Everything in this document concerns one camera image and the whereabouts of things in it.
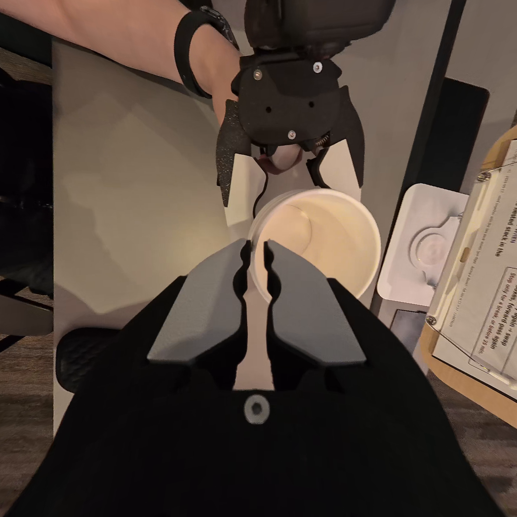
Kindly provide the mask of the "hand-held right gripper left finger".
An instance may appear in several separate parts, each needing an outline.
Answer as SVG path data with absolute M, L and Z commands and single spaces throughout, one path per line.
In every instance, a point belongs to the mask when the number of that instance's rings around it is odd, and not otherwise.
M 251 242 L 241 238 L 188 274 L 147 354 L 152 364 L 192 364 L 247 330 Z

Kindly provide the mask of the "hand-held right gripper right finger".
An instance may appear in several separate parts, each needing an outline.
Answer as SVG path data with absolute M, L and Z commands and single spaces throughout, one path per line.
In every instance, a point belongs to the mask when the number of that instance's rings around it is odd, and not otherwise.
M 362 365 L 365 353 L 326 276 L 274 240 L 264 243 L 268 324 L 281 344 L 318 365 Z

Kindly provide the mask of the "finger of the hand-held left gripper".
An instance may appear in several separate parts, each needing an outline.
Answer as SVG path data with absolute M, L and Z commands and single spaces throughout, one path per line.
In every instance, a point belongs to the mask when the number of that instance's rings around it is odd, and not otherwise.
M 256 205 L 263 196 L 268 174 L 255 158 L 235 154 L 225 219 L 229 228 L 249 228 L 255 219 Z
M 346 139 L 322 148 L 317 156 L 307 160 L 306 167 L 317 188 L 335 190 L 361 200 L 361 187 Z

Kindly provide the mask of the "white paper cup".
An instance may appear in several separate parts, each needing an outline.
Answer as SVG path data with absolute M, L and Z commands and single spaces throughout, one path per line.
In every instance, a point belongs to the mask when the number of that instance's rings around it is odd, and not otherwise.
M 253 219 L 248 233 L 248 240 L 251 242 L 251 262 L 255 261 L 260 236 L 263 232 L 268 218 L 268 208 L 265 205 Z
M 359 299 L 380 263 L 378 225 L 359 201 L 330 189 L 295 190 L 266 204 L 268 218 L 250 274 L 267 302 L 264 242 L 274 240 L 305 258 L 327 278 L 336 279 Z

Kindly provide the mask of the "person's left forearm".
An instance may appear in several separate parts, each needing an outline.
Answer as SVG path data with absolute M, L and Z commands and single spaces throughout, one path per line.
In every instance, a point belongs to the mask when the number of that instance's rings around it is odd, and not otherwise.
M 1 1 L 1 12 L 129 68 L 181 83 L 178 1 Z

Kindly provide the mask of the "person's left hand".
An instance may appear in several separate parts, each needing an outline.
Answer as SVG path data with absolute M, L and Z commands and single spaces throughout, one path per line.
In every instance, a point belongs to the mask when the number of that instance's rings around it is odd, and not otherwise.
M 207 79 L 198 79 L 199 84 L 212 96 L 212 106 L 219 125 L 222 125 L 227 100 L 238 101 L 232 92 L 232 82 L 240 72 L 240 52 L 223 40 L 221 49 L 208 59 Z M 261 152 L 257 159 L 261 169 L 268 174 L 279 175 L 297 166 L 303 157 L 299 145 L 279 146 L 271 157 Z

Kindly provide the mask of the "black flat plate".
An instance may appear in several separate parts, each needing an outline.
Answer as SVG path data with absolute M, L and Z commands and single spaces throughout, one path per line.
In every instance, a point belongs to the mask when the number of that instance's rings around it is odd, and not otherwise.
M 413 354 L 418 344 L 427 314 L 422 311 L 397 309 L 391 322 L 391 332 Z

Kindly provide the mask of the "black wrist watch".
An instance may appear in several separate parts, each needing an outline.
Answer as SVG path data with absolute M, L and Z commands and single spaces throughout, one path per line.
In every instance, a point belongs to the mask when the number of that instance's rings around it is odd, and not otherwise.
M 229 22 L 214 9 L 212 1 L 200 1 L 197 7 L 179 21 L 174 38 L 174 57 L 181 81 L 191 93 L 201 98 L 211 99 L 212 96 L 198 84 L 190 65 L 191 41 L 194 33 L 203 25 L 212 26 L 236 50 L 239 51 L 240 48 Z

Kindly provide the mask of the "black quilted mouse pad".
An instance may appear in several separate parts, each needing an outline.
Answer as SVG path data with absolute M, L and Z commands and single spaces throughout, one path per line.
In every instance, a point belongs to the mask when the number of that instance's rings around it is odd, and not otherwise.
M 98 357 L 119 333 L 113 328 L 83 327 L 64 334 L 55 350 L 55 375 L 61 388 L 76 393 Z

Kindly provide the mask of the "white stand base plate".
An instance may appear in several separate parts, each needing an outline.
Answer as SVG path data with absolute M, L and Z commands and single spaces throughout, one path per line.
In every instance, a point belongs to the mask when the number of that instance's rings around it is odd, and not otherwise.
M 468 199 L 428 184 L 407 190 L 378 278 L 381 298 L 430 306 Z

